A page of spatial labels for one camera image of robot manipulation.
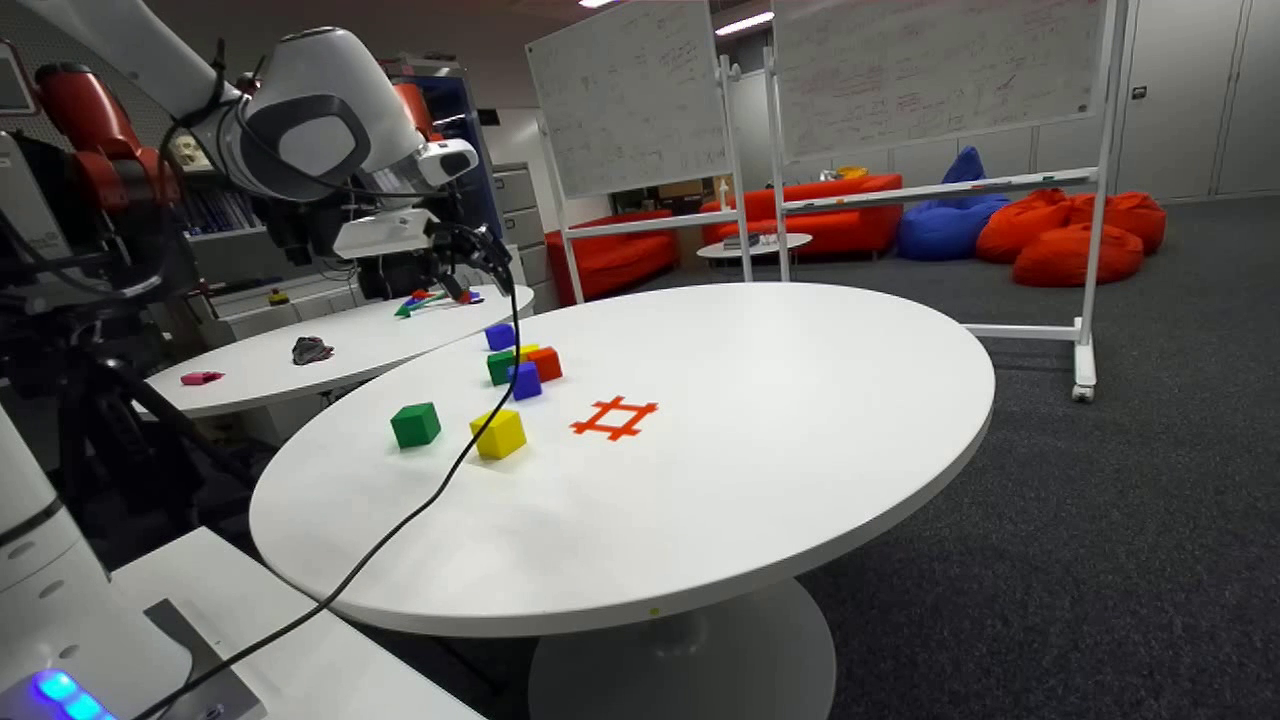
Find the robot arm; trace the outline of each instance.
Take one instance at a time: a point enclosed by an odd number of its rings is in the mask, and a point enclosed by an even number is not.
[[[191,122],[219,172],[269,200],[312,205],[352,179],[387,205],[474,172],[463,141],[423,141],[376,55],[344,28],[286,35],[246,98],[145,0],[22,0],[118,65],[168,115]]]

